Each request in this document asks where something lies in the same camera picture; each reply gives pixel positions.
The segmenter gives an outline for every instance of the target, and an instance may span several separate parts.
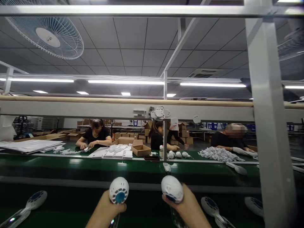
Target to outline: white plastic housing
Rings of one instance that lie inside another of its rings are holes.
[[[173,176],[165,176],[161,181],[161,190],[166,197],[178,204],[183,200],[184,192],[181,183]]]
[[[109,198],[114,204],[123,204],[129,194],[129,184],[123,177],[115,178],[109,189]]]

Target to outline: fluorescent light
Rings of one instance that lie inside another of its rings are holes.
[[[215,87],[246,87],[244,84],[218,84],[218,83],[184,83],[181,86],[215,86]]]
[[[131,84],[131,85],[163,85],[163,81],[121,81],[121,80],[89,80],[89,83]]]
[[[302,85],[286,85],[285,89],[304,89],[304,86]]]
[[[70,79],[22,79],[22,78],[12,78],[11,81],[31,81],[31,82],[74,82]]]
[[[77,93],[80,93],[82,95],[88,94],[87,92],[83,92],[83,91],[77,91]]]
[[[44,91],[41,91],[41,90],[33,90],[34,92],[38,92],[38,93],[47,93],[47,92],[44,92]]]

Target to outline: human hand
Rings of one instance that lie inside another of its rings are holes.
[[[110,201],[109,190],[107,190],[102,194],[86,228],[107,228],[119,213],[126,210],[126,204],[113,204]]]
[[[96,144],[98,143],[98,141],[93,141],[93,142],[90,142],[89,144],[89,148],[93,148]]]
[[[179,204],[173,203],[165,195],[162,195],[162,199],[179,213],[189,228],[211,228],[196,197],[185,184],[183,184],[183,192],[184,197]]]
[[[88,147],[88,145],[87,145],[86,143],[83,142],[83,143],[81,144],[81,146],[80,146],[80,149],[83,150],[83,149],[85,149],[85,148],[87,148],[87,147]]]

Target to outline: stack of paper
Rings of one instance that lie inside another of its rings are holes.
[[[27,140],[23,142],[13,142],[9,144],[0,145],[0,148],[12,151],[18,151],[23,154],[31,154],[44,149],[52,148],[62,145],[62,141],[49,141],[49,140]]]

